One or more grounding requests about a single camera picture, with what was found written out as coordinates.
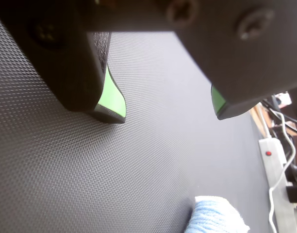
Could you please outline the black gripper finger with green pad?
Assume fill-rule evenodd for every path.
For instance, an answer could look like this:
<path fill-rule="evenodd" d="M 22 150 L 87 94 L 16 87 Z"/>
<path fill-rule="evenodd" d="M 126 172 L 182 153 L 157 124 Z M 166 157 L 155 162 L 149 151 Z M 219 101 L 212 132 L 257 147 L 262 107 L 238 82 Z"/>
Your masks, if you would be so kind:
<path fill-rule="evenodd" d="M 107 58 L 110 33 L 85 28 L 95 0 L 0 0 L 0 21 L 57 100 L 109 124 L 126 120 L 126 101 Z"/>
<path fill-rule="evenodd" d="M 169 0 L 167 20 L 222 96 L 218 119 L 297 87 L 297 0 Z"/>

